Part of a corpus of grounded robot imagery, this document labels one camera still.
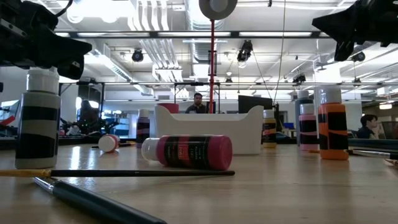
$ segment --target table surface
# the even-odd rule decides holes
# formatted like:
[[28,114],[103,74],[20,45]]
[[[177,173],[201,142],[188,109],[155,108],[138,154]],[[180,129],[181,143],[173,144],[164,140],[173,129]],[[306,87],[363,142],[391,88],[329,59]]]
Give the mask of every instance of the table surface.
[[[133,147],[61,146],[58,169],[167,169]],[[14,151],[0,151],[13,169]],[[323,161],[296,145],[235,156],[233,177],[65,178],[168,223],[397,223],[398,170],[382,159]],[[30,178],[0,177],[1,223],[96,223]]]

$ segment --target orange paint bottle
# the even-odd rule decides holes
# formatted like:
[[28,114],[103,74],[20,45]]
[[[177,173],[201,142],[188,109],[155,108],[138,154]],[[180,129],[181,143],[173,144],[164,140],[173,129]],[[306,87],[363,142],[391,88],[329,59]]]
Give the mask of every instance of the orange paint bottle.
[[319,149],[322,159],[347,160],[349,155],[346,108],[341,104],[341,90],[326,86],[319,90]]

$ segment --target white bottle cap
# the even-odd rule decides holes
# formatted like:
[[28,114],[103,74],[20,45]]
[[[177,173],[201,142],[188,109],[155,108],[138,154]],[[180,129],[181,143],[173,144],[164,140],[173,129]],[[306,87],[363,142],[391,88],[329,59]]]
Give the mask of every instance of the white bottle cap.
[[145,110],[145,109],[139,110],[139,117],[140,118],[148,118],[149,117],[149,110]]
[[142,143],[141,154],[144,159],[148,161],[158,161],[156,156],[156,147],[159,142],[159,138],[147,138]]
[[113,152],[119,147],[118,137],[113,134],[102,136],[98,141],[98,147],[104,152]]
[[300,90],[300,91],[298,91],[298,93],[297,93],[297,97],[298,97],[299,99],[301,99],[301,98],[308,98],[308,97],[310,97],[310,93],[308,92],[308,90]]
[[264,110],[264,118],[274,118],[274,110]]
[[321,104],[341,103],[341,89],[338,86],[324,86],[319,89]]
[[59,79],[60,76],[54,68],[31,68],[27,74],[26,90],[58,94]]
[[313,103],[305,103],[300,105],[300,114],[313,114]]

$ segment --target person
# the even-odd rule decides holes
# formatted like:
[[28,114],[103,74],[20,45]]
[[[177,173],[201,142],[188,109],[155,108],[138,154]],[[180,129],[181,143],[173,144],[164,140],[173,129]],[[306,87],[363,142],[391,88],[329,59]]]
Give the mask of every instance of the person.
[[201,103],[202,97],[200,93],[195,93],[193,104],[187,108],[185,113],[206,113],[206,106]]
[[379,139],[372,129],[378,127],[377,116],[373,114],[366,114],[361,118],[362,128],[357,132],[357,137],[360,139]]

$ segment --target red pole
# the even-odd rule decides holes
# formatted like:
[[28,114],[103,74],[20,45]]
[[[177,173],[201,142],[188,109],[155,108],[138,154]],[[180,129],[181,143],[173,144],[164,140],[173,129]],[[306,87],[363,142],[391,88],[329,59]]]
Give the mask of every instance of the red pole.
[[213,113],[213,89],[214,89],[214,19],[210,19],[211,22],[211,55],[210,55],[210,104],[209,113]]

